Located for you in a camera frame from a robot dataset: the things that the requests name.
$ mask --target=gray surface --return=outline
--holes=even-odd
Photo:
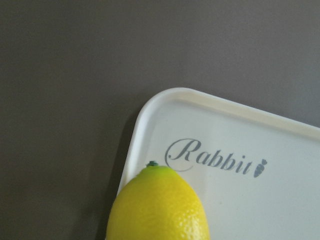
[[[320,127],[319,1],[1,3],[0,239],[102,240],[135,120],[188,87]]]

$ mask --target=yellow lemon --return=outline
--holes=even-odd
[[[106,240],[209,240],[204,208],[173,169],[151,161],[116,197]]]

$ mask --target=tray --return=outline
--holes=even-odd
[[[213,240],[318,240],[320,128],[189,88],[142,108],[119,191],[150,160],[197,192]]]

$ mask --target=white tray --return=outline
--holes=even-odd
[[[213,240],[320,239],[320,128],[171,88],[141,110],[119,191],[150,160],[194,188]]]

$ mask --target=carrot icon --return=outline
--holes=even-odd
[[[254,171],[254,177],[258,177],[260,174],[262,174],[262,172],[265,170],[265,166],[268,162],[265,159],[262,159],[262,163],[258,164],[258,166],[256,166],[256,169]]]

